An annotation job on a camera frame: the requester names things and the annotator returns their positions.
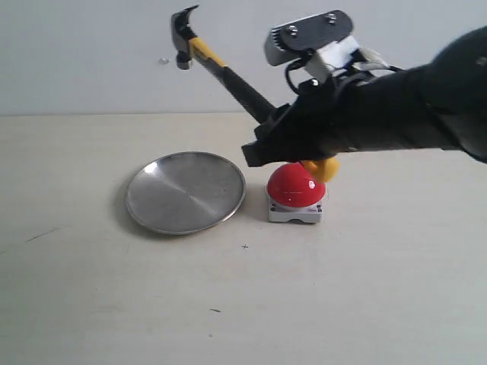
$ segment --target round metal tray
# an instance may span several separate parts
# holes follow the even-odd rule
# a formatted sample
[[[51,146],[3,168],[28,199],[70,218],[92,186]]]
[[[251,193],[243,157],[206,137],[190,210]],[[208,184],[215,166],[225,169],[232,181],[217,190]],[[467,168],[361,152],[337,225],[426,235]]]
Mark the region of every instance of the round metal tray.
[[[232,162],[206,152],[181,152],[137,173],[127,189],[126,207],[143,227],[181,235],[227,220],[244,197],[244,175]]]

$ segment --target hammer head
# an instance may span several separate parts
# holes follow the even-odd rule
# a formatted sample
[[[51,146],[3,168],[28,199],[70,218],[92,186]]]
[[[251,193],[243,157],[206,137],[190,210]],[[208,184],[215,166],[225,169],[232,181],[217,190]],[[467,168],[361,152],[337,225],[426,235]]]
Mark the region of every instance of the hammer head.
[[[182,70],[187,70],[190,68],[192,63],[189,40],[195,38],[196,35],[189,26],[189,15],[191,14],[191,11],[196,8],[198,8],[198,5],[184,9],[176,14],[173,14],[170,19],[173,44],[177,50],[176,63],[177,67]]]

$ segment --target metal plate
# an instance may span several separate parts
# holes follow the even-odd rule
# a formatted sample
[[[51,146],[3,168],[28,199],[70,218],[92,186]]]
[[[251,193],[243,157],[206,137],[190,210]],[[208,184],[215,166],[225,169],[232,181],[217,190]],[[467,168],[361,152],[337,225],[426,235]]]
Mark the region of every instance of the metal plate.
[[[244,197],[244,176],[232,162],[206,152],[182,152],[153,161],[135,175],[126,206],[150,230],[188,234],[227,220]]]

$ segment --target plate rim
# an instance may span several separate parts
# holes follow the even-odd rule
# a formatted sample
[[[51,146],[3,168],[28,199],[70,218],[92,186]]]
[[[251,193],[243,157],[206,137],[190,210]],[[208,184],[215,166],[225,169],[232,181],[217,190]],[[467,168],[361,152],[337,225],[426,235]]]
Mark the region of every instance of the plate rim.
[[[221,160],[229,163],[238,172],[238,175],[240,177],[240,181],[242,182],[242,194],[240,195],[240,198],[238,200],[238,203],[235,205],[235,207],[232,208],[232,210],[230,211],[230,213],[228,213],[226,216],[224,216],[221,220],[218,220],[218,221],[214,222],[213,224],[210,224],[208,226],[205,226],[203,228],[199,228],[199,229],[196,229],[196,230],[188,230],[188,231],[175,232],[175,231],[160,230],[158,228],[149,227],[146,223],[140,221],[136,217],[136,214],[134,214],[134,212],[130,208],[130,204],[129,204],[129,191],[130,191],[130,187],[132,186],[132,184],[133,184],[134,180],[137,178],[137,176],[139,176],[141,173],[144,173],[145,168],[147,166],[149,166],[151,163],[157,162],[159,160],[171,158],[171,157],[174,157],[174,156],[181,156],[181,155],[184,155],[184,154],[206,155],[206,156],[211,156],[211,157],[219,158],[219,159],[221,159]],[[212,152],[205,152],[205,151],[181,151],[181,152],[174,152],[172,154],[167,154],[167,155],[164,155],[162,157],[156,158],[155,160],[152,160],[151,162],[149,162],[146,165],[144,165],[143,168],[141,168],[136,174],[134,174],[134,176],[130,179],[129,184],[127,185],[127,189],[126,189],[126,193],[125,193],[125,206],[126,206],[127,211],[129,212],[130,217],[136,223],[138,223],[141,226],[143,226],[145,229],[151,230],[152,232],[165,234],[165,235],[168,235],[168,236],[185,236],[185,235],[188,235],[188,234],[198,233],[198,232],[202,232],[204,230],[207,230],[209,228],[213,228],[214,226],[217,226],[217,225],[225,222],[226,220],[228,220],[240,208],[240,206],[244,202],[244,199],[246,197],[246,194],[247,194],[247,183],[245,181],[245,176],[242,173],[242,170],[235,163],[233,163],[232,161],[230,161],[226,157],[220,156],[219,154],[213,154]]]

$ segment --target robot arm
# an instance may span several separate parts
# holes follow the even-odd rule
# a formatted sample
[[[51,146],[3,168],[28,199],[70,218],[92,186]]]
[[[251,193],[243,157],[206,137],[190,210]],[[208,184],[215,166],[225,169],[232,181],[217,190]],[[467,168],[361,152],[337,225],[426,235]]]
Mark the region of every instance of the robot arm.
[[[247,164],[302,161],[319,181],[337,170],[344,152],[441,148],[487,162],[487,27],[446,47],[430,64],[389,66],[352,36],[352,20],[332,11],[272,28],[271,65],[288,63],[286,80],[298,95],[272,106],[229,69],[190,30],[186,9],[172,17],[178,65],[202,63],[259,123],[256,140],[242,147]],[[298,86],[290,74],[313,78]],[[373,70],[393,73],[376,77]]]

